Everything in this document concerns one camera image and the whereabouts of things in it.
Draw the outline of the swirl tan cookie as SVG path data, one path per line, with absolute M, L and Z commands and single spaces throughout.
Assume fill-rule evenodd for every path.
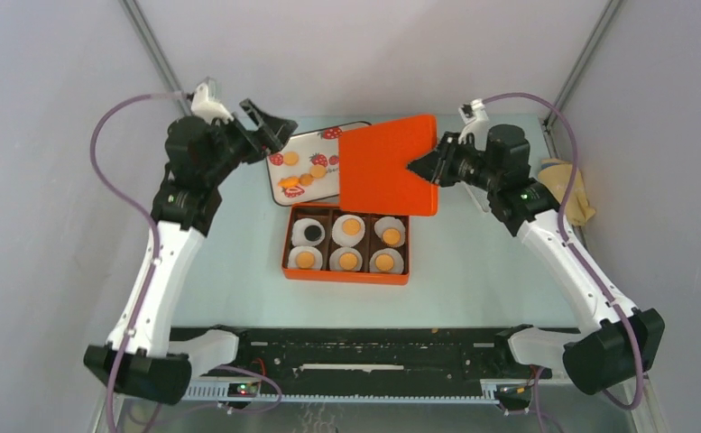
M 360 259 L 352 251 L 343 252 L 338 256 L 337 264 L 343 272 L 357 272 L 360 269 Z

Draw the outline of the strawberry print serving tray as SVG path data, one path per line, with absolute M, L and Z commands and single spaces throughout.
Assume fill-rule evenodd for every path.
M 293 135 L 280 152 L 270 155 L 266 161 L 273 201 L 279 206 L 289 207 L 297 203 L 336 197 L 339 194 L 340 168 L 338 140 L 350 131 L 369 125 L 366 121 L 356 121 Z M 285 165 L 285 152 L 296 152 L 300 156 L 299 162 L 294 166 Z M 309 173 L 314 164 L 327 167 L 324 178 L 314 179 L 307 187 L 299 185 L 283 189 L 278 185 L 282 179 Z

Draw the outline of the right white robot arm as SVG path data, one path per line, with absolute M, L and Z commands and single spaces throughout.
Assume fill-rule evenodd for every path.
M 515 125 L 488 130 L 483 150 L 474 138 L 446 133 L 407 168 L 438 187 L 463 182 L 486 192 L 489 208 L 511 236 L 551 272 L 576 320 L 575 334 L 531 325 L 496 338 L 493 368 L 514 377 L 527 365 L 565 373 L 583 393 L 594 395 L 635 379 L 643 382 L 665 330 L 656 309 L 640 309 L 604 275 L 580 244 L 553 194 L 530 175 L 530 143 Z

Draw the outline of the black sandwich cookie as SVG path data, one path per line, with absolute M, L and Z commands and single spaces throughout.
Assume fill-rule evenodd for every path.
M 319 225 L 309 225 L 303 231 L 304 237 L 310 243 L 319 244 L 324 238 L 324 230 Z

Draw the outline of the orange box lid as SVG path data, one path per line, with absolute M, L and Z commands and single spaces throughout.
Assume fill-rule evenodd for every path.
M 338 139 L 339 207 L 347 212 L 431 217 L 438 187 L 408 170 L 438 142 L 437 118 L 415 115 L 354 129 Z

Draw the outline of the orange cookie box with dividers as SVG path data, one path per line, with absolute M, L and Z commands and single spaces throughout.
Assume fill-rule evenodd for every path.
M 291 280 L 405 285 L 410 219 L 346 212 L 330 204 L 295 205 L 281 269 Z

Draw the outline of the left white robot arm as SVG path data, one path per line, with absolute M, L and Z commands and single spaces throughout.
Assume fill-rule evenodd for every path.
M 118 189 L 97 162 L 97 139 L 117 111 L 150 96 L 132 97 L 98 121 L 89 145 L 89 159 L 101 182 L 135 208 L 149 225 L 141 268 L 121 317 L 103 345 L 90 345 L 84 365 L 107 389 L 165 405 L 178 403 L 191 380 L 221 366 L 242 375 L 253 352 L 236 334 L 212 327 L 184 341 L 171 340 L 171 320 L 190 265 L 207 239 L 222 202 L 219 185 L 240 165 L 254 164 L 280 152 L 294 134 L 295 121 L 269 115 L 251 100 L 240 107 L 254 123 L 249 130 L 235 115 L 221 109 L 195 110 L 167 130 L 168 162 L 146 209 Z

